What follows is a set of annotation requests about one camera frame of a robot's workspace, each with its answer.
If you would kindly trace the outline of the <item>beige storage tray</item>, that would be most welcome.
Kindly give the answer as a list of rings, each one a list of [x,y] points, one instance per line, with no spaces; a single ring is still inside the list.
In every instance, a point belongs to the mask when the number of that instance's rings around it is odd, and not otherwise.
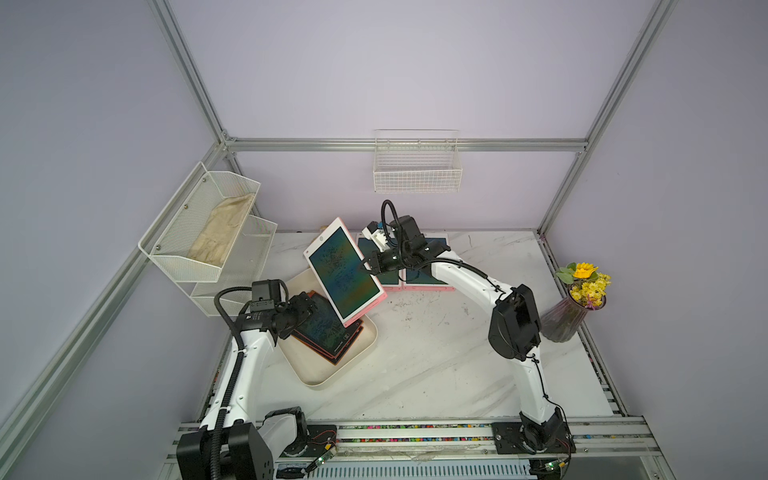
[[[297,378],[311,388],[323,388],[342,372],[360,363],[378,340],[378,327],[363,315],[349,328],[330,319],[302,325],[278,346]]]

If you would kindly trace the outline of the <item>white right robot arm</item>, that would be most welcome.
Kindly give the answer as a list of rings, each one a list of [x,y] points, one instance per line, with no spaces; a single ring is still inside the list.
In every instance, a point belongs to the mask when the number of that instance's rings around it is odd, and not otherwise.
[[[513,444],[530,453],[563,447],[572,455],[572,441],[564,409],[550,398],[540,356],[540,317],[532,290],[498,281],[463,261],[451,248],[429,241],[410,216],[389,224],[371,222],[362,235],[377,251],[365,256],[373,276],[390,271],[427,272],[462,293],[490,317],[488,342],[510,362],[520,401],[520,427]]]

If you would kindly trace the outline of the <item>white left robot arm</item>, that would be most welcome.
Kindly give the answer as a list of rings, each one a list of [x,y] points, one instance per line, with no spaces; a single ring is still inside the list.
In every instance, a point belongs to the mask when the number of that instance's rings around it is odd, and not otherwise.
[[[218,389],[198,429],[182,435],[176,460],[183,479],[295,479],[305,467],[280,471],[281,455],[303,453],[309,444],[298,406],[273,410],[254,423],[256,390],[266,361],[317,311],[309,294],[289,296],[282,280],[228,287],[213,297],[232,343]]]

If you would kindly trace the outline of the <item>pink white writing tablet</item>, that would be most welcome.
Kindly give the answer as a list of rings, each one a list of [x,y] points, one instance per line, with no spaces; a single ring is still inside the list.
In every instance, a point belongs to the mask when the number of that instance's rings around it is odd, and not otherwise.
[[[402,288],[399,270],[394,270],[395,261],[383,256],[375,242],[364,237],[362,233],[357,235],[357,246],[367,262],[367,269],[376,271],[376,278],[387,291],[399,291]]]

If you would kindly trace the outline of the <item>dark red bottom tablet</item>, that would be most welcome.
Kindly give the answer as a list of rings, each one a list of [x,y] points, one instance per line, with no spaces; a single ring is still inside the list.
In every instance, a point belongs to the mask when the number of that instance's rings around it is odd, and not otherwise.
[[[308,293],[313,300],[316,310],[309,319],[299,325],[291,336],[307,337],[320,342],[340,342],[343,338],[358,335],[363,331],[361,319],[354,321],[345,327],[337,318],[330,301],[315,291]]]

